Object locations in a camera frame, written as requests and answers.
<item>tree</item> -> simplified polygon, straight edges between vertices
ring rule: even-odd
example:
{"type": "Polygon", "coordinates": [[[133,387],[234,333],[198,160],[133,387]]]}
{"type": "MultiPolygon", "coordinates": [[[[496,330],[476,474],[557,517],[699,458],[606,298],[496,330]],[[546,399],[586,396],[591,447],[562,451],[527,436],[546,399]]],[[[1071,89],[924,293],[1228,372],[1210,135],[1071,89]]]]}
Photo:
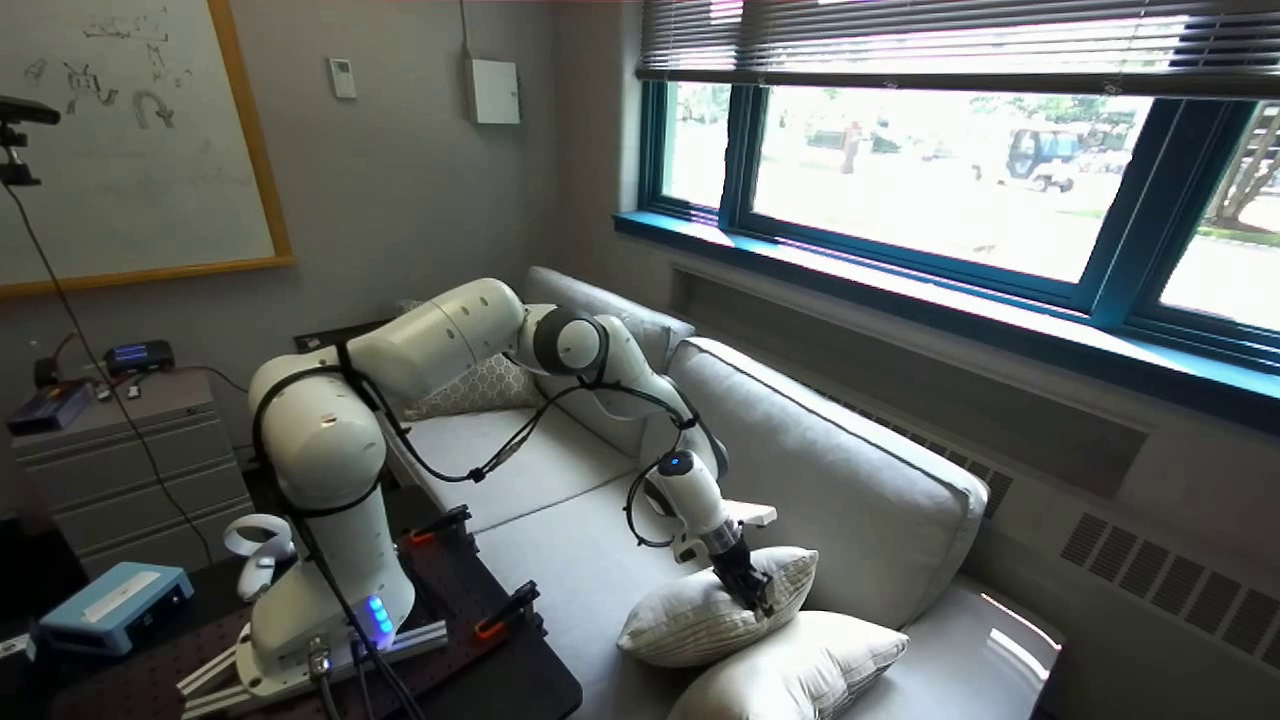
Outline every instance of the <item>tree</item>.
{"type": "Polygon", "coordinates": [[[1245,209],[1275,181],[1280,105],[1264,105],[1214,201],[1214,223],[1245,228],[1245,209]]]}

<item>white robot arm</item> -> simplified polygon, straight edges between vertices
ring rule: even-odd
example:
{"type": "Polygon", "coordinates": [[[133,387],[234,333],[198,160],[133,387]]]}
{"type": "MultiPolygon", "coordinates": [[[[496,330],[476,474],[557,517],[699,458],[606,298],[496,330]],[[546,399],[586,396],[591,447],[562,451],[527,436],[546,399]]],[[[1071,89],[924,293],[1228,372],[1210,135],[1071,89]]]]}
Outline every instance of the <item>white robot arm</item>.
{"type": "Polygon", "coordinates": [[[303,659],[316,637],[335,640],[347,607],[372,640],[393,640],[413,614],[378,476],[384,470],[384,424],[378,386],[393,399],[431,396],[473,364],[513,351],[520,364],[575,376],[612,412],[660,409],[677,424],[677,447],[648,483],[699,536],[730,595],[769,614],[769,578],[754,568],[743,533],[720,503],[720,462],[687,399],[644,364],[632,333],[612,318],[572,318],[520,306],[501,282],[462,285],[344,347],[268,359],[254,387],[256,451],[274,465],[292,522],[322,565],[292,565],[254,607],[254,645],[238,657],[241,680],[268,685],[303,659]]]}

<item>white couch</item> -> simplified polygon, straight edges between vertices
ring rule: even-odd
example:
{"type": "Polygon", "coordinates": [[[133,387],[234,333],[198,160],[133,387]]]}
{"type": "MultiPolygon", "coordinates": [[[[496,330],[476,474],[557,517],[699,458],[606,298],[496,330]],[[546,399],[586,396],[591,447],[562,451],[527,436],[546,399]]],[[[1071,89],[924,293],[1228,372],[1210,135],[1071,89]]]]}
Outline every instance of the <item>white couch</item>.
{"type": "MultiPolygon", "coordinates": [[[[653,370],[670,372],[730,445],[725,495],[776,503],[781,522],[754,533],[754,545],[816,547],[812,607],[909,634],[909,654],[849,715],[1037,715],[1062,640],[960,578],[990,503],[976,476],[754,358],[696,335],[685,321],[552,267],[534,267],[520,293],[621,318],[653,370]]],[[[481,394],[488,409],[415,421],[413,445],[438,470],[481,465],[527,418],[527,394],[515,394],[520,409],[501,409],[505,394],[481,394]]],[[[582,715],[664,715],[696,677],[644,667],[617,648],[632,606],[694,571],[670,552],[636,547],[625,526],[630,483],[664,432],[664,421],[612,421],[582,394],[563,412],[547,412],[536,436],[483,483],[438,483],[406,458],[393,462],[396,476],[426,483],[440,509],[473,509],[481,557],[501,583],[540,583],[536,607],[547,640],[586,685],[582,715]]]]}

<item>couch armrest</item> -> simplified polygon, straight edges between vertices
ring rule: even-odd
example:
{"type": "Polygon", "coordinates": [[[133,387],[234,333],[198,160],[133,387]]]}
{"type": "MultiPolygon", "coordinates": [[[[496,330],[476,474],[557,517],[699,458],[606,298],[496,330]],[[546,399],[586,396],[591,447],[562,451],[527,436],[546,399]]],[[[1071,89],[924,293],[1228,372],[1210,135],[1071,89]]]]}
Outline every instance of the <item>couch armrest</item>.
{"type": "Polygon", "coordinates": [[[909,654],[849,715],[1027,720],[1062,657],[1056,634],[964,580],[904,634],[909,654]]]}

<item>window sill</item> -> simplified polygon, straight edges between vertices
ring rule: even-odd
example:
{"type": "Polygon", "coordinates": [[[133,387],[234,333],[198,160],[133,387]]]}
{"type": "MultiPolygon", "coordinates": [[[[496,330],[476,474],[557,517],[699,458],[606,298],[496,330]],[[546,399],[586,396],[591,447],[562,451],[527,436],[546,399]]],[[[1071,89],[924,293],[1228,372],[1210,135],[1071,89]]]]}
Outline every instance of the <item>window sill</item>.
{"type": "Polygon", "coordinates": [[[904,276],[901,267],[890,273],[860,262],[837,262],[832,253],[804,246],[725,235],[713,223],[687,223],[677,218],[625,214],[617,218],[617,228],[630,235],[660,239],[673,253],[715,258],[774,282],[788,282],[880,310],[901,321],[1024,351],[1034,359],[1112,382],[1195,412],[1240,421],[1264,432],[1280,430],[1280,376],[1260,370],[1154,344],[1125,333],[1099,333],[1062,310],[980,298],[929,276],[904,276]]]}

